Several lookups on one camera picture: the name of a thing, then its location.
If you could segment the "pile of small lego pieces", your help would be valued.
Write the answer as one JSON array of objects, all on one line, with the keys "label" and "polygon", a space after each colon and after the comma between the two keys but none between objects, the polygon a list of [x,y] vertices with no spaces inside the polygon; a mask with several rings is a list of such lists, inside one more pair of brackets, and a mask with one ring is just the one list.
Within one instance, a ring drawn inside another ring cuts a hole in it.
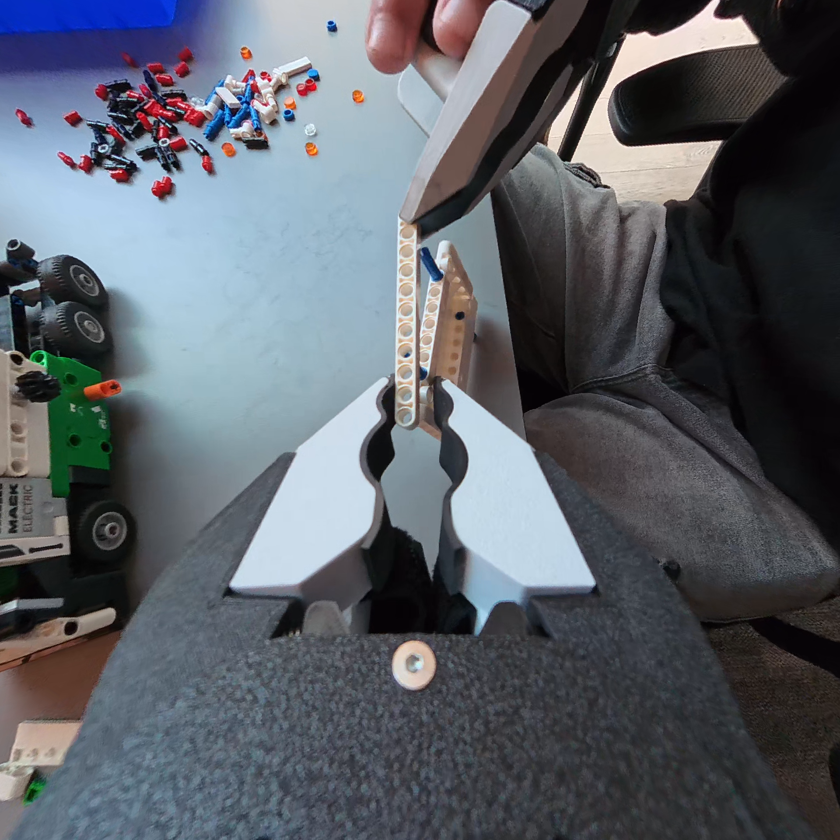
[{"label": "pile of small lego pieces", "polygon": [[160,28],[2,35],[2,198],[157,203],[234,179],[292,193],[350,151],[369,70],[357,2],[177,2]]}]

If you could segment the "blue plastic bin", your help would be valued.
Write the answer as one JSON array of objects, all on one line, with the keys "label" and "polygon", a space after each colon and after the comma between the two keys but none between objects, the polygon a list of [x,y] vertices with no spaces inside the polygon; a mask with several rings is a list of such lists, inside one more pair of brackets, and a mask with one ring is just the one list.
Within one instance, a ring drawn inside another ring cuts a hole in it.
[{"label": "blue plastic bin", "polygon": [[160,28],[173,23],[176,1],[1,1],[1,34]]}]

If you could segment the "group of white lego beams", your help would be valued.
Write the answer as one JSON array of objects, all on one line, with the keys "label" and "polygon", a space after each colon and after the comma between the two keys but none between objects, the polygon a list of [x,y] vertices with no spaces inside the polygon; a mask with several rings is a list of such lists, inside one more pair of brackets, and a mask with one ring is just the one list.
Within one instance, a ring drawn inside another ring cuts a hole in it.
[{"label": "group of white lego beams", "polygon": [[77,740],[81,720],[23,721],[1,763],[1,802],[34,803]]}]

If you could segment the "white lego frame assembly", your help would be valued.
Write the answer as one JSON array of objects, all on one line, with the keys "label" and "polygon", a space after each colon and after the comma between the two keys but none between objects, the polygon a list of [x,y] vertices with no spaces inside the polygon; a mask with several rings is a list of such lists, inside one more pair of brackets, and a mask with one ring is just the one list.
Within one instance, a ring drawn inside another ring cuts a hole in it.
[{"label": "white lego frame assembly", "polygon": [[429,285],[419,334],[419,426],[440,439],[434,419],[433,382],[441,377],[466,390],[478,303],[466,269],[450,241],[438,245],[435,258],[428,248],[422,248],[421,260],[429,275]]}]

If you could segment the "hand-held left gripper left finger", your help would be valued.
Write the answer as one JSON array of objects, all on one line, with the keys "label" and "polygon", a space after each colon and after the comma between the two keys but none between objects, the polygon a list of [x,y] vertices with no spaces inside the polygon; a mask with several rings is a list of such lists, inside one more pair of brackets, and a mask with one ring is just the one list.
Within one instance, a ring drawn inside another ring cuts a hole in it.
[{"label": "hand-held left gripper left finger", "polygon": [[392,377],[376,380],[297,448],[231,595],[296,601],[316,617],[349,618],[352,633],[370,632],[399,543],[382,488],[395,454],[394,397]]}]

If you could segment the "person's grey pants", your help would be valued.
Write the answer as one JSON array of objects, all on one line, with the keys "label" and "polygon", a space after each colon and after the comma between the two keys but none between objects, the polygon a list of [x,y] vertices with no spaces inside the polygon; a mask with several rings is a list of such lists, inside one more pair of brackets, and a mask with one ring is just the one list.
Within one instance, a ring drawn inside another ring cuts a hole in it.
[{"label": "person's grey pants", "polygon": [[665,207],[621,203],[537,143],[491,195],[518,368],[550,455],[646,549],[703,621],[838,595],[838,555],[763,473],[724,402],[666,365]]}]

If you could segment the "black office chair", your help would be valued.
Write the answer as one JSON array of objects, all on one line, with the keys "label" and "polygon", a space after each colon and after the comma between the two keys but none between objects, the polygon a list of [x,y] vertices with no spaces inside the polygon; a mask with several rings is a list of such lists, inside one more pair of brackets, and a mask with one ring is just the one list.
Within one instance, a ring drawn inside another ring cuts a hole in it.
[{"label": "black office chair", "polygon": [[759,45],[680,56],[622,80],[607,116],[630,148],[729,139],[784,84]]}]

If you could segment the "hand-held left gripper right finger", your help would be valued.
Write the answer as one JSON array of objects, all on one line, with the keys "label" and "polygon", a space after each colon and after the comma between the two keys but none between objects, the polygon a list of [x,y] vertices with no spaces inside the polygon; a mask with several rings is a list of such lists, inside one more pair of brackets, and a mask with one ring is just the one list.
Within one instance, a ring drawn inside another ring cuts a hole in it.
[{"label": "hand-held left gripper right finger", "polygon": [[501,604],[588,596],[594,575],[532,447],[454,383],[434,382],[444,495],[437,570],[479,635]]}]

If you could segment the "white green lego truck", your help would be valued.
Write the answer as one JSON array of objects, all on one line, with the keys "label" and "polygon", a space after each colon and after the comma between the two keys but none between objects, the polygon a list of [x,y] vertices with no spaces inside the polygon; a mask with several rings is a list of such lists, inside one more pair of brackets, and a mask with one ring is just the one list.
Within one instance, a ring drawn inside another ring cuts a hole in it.
[{"label": "white green lego truck", "polygon": [[112,494],[109,294],[81,259],[37,259],[19,239],[1,266],[2,670],[120,628],[136,540]]}]

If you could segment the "person's right hand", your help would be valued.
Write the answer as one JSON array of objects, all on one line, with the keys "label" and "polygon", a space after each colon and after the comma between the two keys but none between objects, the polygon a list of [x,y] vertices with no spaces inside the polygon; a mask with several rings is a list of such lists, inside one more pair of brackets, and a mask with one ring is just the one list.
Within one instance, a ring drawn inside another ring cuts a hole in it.
[{"label": "person's right hand", "polygon": [[[438,50],[462,60],[490,1],[439,1],[432,15]],[[386,75],[402,72],[415,56],[424,29],[427,1],[373,1],[365,26],[365,49],[372,66]]]}]

